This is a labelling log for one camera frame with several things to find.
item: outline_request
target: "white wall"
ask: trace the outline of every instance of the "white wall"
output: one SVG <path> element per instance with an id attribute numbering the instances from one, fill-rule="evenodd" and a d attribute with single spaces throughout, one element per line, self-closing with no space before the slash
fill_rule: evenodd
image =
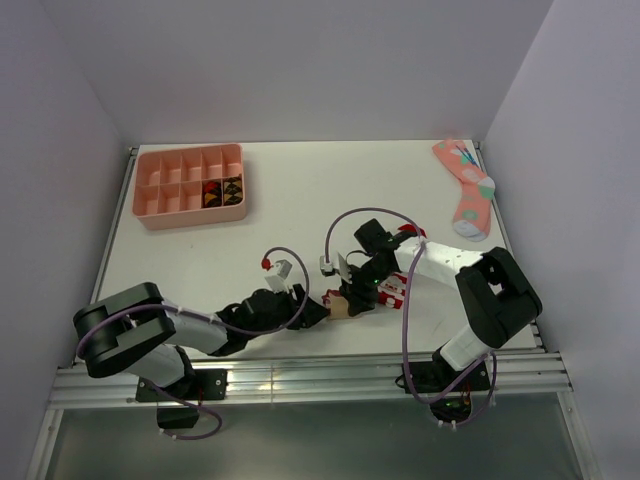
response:
<path id="1" fill-rule="evenodd" d="M 551 0 L 42 0 L 131 142 L 483 138 Z"/>
<path id="2" fill-rule="evenodd" d="M 640 2 L 555 0 L 486 139 L 606 478 L 640 472 Z"/>
<path id="3" fill-rule="evenodd" d="M 124 149 L 35 0 L 0 5 L 0 478 L 23 478 L 76 341 Z"/>

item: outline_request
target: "pink organizer tray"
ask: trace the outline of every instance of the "pink organizer tray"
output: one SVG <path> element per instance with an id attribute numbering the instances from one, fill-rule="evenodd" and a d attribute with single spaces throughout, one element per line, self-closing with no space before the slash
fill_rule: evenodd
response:
<path id="1" fill-rule="evenodd" d="M 240 177 L 242 200 L 205 208 L 203 188 Z M 238 144 L 150 152 L 138 158 L 133 214 L 149 230 L 232 222 L 247 215 L 242 147 Z"/>

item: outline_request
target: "small object in tray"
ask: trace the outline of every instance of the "small object in tray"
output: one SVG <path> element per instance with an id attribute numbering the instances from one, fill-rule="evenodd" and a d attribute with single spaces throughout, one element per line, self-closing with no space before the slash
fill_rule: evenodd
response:
<path id="1" fill-rule="evenodd" d="M 220 182 L 215 180 L 207 182 L 202 189 L 202 195 L 205 208 L 222 206 L 222 185 Z"/>
<path id="2" fill-rule="evenodd" d="M 224 179 L 224 204 L 237 205 L 242 202 L 242 177 Z"/>

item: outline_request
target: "white tabletop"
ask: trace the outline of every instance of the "white tabletop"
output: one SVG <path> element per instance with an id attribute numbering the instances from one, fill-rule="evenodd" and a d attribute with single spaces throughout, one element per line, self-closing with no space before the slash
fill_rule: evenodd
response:
<path id="1" fill-rule="evenodd" d="M 451 219 L 460 200 L 460 184 L 432 153 L 434 143 L 243 144 L 247 217 L 239 222 L 201 227 L 146 230 L 131 213 L 131 181 L 100 298 L 151 281 L 174 303 L 204 312 L 217 311 L 248 297 L 257 288 L 267 288 L 260 260 L 269 247 L 280 245 L 295 250 L 305 261 L 311 276 L 311 296 L 320 301 L 328 288 L 339 285 L 338 277 L 325 278 L 318 268 L 327 228 L 338 215 L 356 207 L 384 207 L 403 213 L 435 242 L 483 251 L 504 246 L 495 212 L 491 233 L 482 242 L 470 242 L 454 232 Z M 466 143 L 475 155 L 472 143 Z M 194 145 L 145 145 L 139 154 L 187 146 Z M 353 232 L 373 217 L 389 230 L 402 223 L 382 214 L 353 215 L 336 228 L 332 251 L 359 248 Z M 279 258 L 286 255 L 271 257 L 272 261 Z M 300 269 L 294 266 L 289 278 L 302 283 Z M 425 278 L 414 282 L 411 351 L 436 350 L 466 322 L 457 291 Z M 400 310 L 379 306 L 359 318 L 323 321 L 309 330 L 259 337 L 234 357 L 399 353 L 400 323 Z M 534 347 L 533 333 L 525 328 L 504 349 Z M 202 357 L 195 351 L 189 354 Z"/>

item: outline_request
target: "sock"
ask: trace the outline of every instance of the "sock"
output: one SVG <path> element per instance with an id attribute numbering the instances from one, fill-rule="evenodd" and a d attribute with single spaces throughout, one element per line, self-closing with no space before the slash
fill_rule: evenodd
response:
<path id="1" fill-rule="evenodd" d="M 433 147 L 433 153 L 462 184 L 453 229 L 473 242 L 484 240 L 491 228 L 494 181 L 475 165 L 463 142 L 445 140 Z"/>

